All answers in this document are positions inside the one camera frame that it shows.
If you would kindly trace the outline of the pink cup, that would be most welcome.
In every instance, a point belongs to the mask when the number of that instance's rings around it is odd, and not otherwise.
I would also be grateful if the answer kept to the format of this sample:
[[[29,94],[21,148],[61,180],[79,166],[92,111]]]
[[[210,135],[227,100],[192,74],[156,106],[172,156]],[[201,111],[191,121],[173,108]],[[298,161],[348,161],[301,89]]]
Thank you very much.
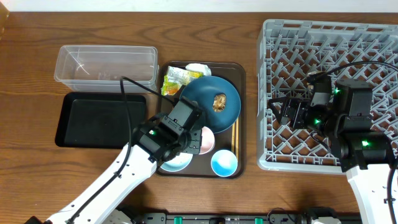
[[[213,150],[215,146],[215,136],[212,130],[206,126],[201,129],[201,147],[199,155],[206,154]]]

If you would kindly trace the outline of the light blue large bowl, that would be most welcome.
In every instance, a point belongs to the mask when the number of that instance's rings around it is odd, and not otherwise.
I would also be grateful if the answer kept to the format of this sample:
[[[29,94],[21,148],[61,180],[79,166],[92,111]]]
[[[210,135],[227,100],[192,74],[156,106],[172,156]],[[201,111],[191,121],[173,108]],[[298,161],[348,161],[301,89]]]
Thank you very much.
[[[161,165],[161,169],[167,172],[178,172],[186,168],[193,158],[193,154],[180,153],[174,159],[167,161]]]

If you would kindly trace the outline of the dark blue plate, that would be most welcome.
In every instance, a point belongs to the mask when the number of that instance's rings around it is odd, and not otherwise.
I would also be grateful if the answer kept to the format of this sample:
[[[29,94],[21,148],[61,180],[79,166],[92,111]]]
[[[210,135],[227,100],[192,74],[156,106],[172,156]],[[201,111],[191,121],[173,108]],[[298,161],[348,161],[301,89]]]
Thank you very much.
[[[213,109],[215,97],[226,96],[225,108],[221,112]],[[224,78],[206,76],[190,82],[181,92],[180,98],[196,101],[205,113],[204,126],[213,133],[221,133],[231,127],[241,112],[241,99],[237,89]]]

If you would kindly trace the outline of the brown food scrap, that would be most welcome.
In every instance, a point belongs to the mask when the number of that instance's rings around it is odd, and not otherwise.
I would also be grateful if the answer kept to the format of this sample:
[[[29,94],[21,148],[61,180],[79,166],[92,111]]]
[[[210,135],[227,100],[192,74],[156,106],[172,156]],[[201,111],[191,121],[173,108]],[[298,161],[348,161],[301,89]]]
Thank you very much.
[[[225,94],[219,94],[214,97],[214,102],[213,102],[213,111],[214,112],[222,112],[226,107],[226,95]]]

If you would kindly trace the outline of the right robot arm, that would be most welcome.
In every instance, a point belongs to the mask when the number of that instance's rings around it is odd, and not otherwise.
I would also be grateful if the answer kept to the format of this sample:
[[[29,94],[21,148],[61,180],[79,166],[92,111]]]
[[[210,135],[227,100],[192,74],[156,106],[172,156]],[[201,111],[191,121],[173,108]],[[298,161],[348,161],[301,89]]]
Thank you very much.
[[[277,122],[328,138],[354,192],[363,223],[397,223],[397,158],[386,134],[371,128],[373,90],[366,81],[308,78],[311,98],[267,102]]]

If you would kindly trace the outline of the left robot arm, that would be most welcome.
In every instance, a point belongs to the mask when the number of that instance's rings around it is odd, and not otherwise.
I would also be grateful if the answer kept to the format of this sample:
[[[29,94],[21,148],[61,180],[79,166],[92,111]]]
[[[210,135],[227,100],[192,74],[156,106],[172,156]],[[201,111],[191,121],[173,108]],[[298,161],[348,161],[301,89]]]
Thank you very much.
[[[174,120],[159,124],[147,121],[138,126],[115,161],[73,202],[51,215],[45,223],[105,223],[118,215],[118,205],[143,181],[151,177],[158,165],[171,161],[183,152],[198,154],[203,125],[181,126]]]

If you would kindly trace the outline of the grey dishwasher rack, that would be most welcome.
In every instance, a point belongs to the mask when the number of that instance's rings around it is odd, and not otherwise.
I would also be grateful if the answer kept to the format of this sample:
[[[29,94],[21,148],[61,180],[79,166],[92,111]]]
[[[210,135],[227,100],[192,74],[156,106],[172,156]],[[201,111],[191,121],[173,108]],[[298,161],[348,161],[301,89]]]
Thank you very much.
[[[397,147],[397,26],[266,20],[257,39],[257,164],[263,170],[341,174],[337,158],[310,137],[276,121],[270,99],[310,96],[308,73],[331,72],[373,89],[372,128]]]

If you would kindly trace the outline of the black waste tray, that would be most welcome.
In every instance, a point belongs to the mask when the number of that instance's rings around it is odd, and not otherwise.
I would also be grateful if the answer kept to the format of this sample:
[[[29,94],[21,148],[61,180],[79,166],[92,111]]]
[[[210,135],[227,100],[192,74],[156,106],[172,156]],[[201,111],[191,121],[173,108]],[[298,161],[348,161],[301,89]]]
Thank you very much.
[[[71,92],[63,99],[55,135],[58,147],[121,149],[128,143],[129,126],[146,119],[146,99],[128,95],[127,104],[119,93]]]

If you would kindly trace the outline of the wooden chopstick left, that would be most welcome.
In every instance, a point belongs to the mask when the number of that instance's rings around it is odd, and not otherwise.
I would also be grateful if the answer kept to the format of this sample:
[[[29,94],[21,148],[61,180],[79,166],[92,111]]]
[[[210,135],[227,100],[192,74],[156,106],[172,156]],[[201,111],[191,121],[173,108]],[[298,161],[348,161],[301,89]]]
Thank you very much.
[[[231,151],[235,154],[235,134],[236,134],[236,123],[232,125],[232,133],[231,133]]]

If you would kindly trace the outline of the wooden chopstick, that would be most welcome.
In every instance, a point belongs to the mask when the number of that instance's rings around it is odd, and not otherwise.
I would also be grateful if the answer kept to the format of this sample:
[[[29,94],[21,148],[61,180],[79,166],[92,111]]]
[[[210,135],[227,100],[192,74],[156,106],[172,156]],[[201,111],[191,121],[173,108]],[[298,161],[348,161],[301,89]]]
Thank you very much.
[[[231,133],[231,151],[235,154],[235,134],[236,134],[236,123],[232,125],[232,133]]]
[[[239,161],[239,118],[235,122],[235,135],[234,153]]]

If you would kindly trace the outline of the wooden chopstick right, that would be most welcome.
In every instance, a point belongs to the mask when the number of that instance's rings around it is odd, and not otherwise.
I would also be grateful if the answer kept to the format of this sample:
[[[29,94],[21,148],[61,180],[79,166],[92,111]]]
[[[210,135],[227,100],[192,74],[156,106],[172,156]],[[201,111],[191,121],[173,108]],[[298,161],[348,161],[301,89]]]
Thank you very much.
[[[235,135],[234,153],[239,161],[239,118],[235,122]]]

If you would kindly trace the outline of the brown serving tray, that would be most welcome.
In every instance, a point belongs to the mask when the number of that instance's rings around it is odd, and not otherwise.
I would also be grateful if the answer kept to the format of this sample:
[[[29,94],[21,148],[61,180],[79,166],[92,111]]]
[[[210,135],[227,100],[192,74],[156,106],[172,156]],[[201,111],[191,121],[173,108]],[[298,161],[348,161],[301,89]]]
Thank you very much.
[[[241,99],[241,112],[239,115],[239,161],[236,172],[229,176],[230,179],[239,177],[246,165],[246,115],[245,115],[245,96],[246,96],[246,72],[242,66],[236,63],[216,63],[206,62],[205,65],[211,69],[212,75],[221,77],[229,81],[237,89]],[[169,96],[171,100],[180,98],[180,94],[184,87],[181,87],[179,91]],[[221,133],[214,133],[215,135],[215,147],[212,151],[202,154],[194,155],[191,162],[186,168],[178,172],[167,172],[159,169],[157,173],[162,176],[177,176],[177,177],[202,177],[202,178],[218,178],[211,168],[211,158],[214,153],[219,150],[226,149],[231,151],[231,133],[232,126],[226,131]]]

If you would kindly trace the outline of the white crumpled tissue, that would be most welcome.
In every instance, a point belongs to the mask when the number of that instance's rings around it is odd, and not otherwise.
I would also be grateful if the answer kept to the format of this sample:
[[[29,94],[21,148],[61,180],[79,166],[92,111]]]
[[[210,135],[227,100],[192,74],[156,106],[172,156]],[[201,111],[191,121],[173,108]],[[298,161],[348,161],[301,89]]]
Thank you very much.
[[[211,76],[212,72],[208,65],[202,63],[189,63],[185,66],[185,68],[191,72],[199,72],[202,73],[204,76]]]

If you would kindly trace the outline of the clear plastic bin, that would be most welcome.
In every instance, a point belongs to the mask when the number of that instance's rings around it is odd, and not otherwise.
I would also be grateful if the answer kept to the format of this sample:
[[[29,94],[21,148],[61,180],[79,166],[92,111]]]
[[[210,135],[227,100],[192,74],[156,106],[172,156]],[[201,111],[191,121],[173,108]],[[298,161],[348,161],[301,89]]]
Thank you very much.
[[[157,91],[157,49],[131,45],[64,45],[54,80],[73,91],[119,93],[119,80],[128,77]]]

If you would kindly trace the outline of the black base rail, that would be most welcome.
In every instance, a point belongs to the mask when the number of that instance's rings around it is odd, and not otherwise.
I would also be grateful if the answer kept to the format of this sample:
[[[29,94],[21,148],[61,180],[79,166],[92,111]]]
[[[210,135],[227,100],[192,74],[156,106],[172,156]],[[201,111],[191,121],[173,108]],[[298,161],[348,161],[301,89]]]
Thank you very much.
[[[255,223],[293,224],[286,214],[271,215],[189,215],[145,213],[135,219],[138,224],[255,224]]]

